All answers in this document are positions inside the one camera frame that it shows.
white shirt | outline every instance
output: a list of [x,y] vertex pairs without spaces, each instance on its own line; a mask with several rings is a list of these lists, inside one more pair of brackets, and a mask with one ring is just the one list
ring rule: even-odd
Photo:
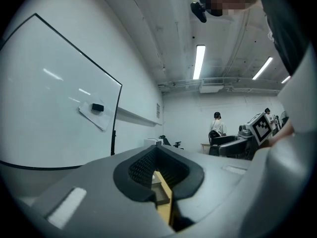
[[274,118],[274,115],[272,115],[272,114],[265,114],[266,115],[266,118],[268,119],[268,121],[270,122],[270,124],[269,125],[271,125],[271,128],[272,128],[272,130],[274,130],[275,128],[276,128],[276,126],[275,126],[275,118]]
[[214,120],[210,125],[210,131],[215,130],[217,131],[221,136],[224,134],[227,134],[227,128],[224,122],[220,120]]

white wall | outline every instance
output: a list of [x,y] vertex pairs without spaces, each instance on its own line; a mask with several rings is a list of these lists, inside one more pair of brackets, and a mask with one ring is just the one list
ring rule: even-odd
[[187,92],[165,95],[163,101],[163,134],[171,144],[182,141],[181,147],[193,152],[201,152],[200,144],[209,143],[208,133],[215,112],[221,113],[227,135],[233,135],[237,134],[239,125],[265,108],[277,116],[284,111],[276,96],[260,94]]
[[[161,93],[129,34],[104,0],[26,0],[3,38],[26,18],[37,13],[105,71],[122,83],[119,107],[154,123]],[[121,152],[160,131],[160,125],[117,120],[116,149]]]

sleeve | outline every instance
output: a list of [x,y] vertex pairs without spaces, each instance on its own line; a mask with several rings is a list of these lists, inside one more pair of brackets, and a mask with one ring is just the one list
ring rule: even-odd
[[222,123],[222,134],[227,134],[227,127],[224,122]]

